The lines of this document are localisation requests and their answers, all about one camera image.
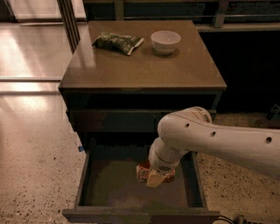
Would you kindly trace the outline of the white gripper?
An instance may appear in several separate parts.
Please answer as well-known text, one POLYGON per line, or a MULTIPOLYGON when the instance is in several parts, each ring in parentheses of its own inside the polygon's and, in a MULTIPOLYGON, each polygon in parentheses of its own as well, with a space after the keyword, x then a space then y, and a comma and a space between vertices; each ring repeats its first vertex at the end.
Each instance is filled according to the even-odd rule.
POLYGON ((173 164, 168 164, 162 160, 150 159, 149 162, 150 172, 146 183, 148 187, 155 188, 159 186, 165 180, 164 175, 171 173, 175 169, 173 164))

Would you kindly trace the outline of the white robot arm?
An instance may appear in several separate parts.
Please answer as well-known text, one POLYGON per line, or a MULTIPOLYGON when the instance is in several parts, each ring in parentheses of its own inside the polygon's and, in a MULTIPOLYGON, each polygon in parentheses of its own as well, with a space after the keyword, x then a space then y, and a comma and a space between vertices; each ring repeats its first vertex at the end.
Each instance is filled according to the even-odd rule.
POLYGON ((188 152, 202 152, 280 179, 280 130, 216 125, 209 112, 192 107, 160 119, 150 147, 148 187, 157 187, 188 152))

